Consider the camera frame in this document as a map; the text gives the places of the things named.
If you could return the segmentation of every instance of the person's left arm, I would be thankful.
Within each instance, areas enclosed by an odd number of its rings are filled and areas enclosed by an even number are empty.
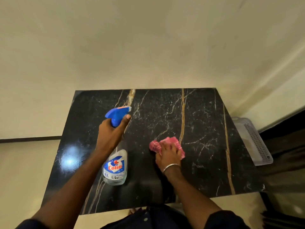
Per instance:
[[[70,180],[32,217],[49,229],[73,228],[88,192],[101,166],[115,149],[130,115],[126,115],[117,128],[111,127],[111,119],[99,126],[96,149]]]

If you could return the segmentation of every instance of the plastic basket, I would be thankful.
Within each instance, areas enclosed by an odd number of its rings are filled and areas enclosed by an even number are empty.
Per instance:
[[[273,163],[273,158],[265,146],[261,136],[248,118],[232,118],[254,165],[267,165]]]

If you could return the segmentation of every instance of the spray bottle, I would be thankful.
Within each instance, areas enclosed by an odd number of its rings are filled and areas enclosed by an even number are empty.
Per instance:
[[[111,118],[111,124],[116,128],[120,125],[123,117],[130,111],[131,107],[128,106],[113,108],[105,115],[105,117]],[[103,180],[109,185],[122,185],[127,177],[127,167],[127,143],[124,141],[123,135],[122,140],[103,165]]]

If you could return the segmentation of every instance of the clear plastic bottle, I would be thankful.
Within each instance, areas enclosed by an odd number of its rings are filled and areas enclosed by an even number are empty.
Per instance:
[[[109,185],[122,185],[127,177],[127,168],[127,144],[124,141],[124,137],[122,137],[122,141],[103,165],[103,180]]]

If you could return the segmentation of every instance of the silver bracelet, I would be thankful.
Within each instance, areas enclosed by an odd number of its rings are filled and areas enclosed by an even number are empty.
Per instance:
[[[181,168],[181,166],[180,166],[179,164],[177,164],[177,163],[172,163],[172,164],[169,164],[168,166],[166,166],[166,167],[164,168],[164,170],[162,171],[162,173],[164,173],[165,170],[166,170],[168,167],[172,166],[172,165],[177,165],[177,166],[179,166],[179,167]]]

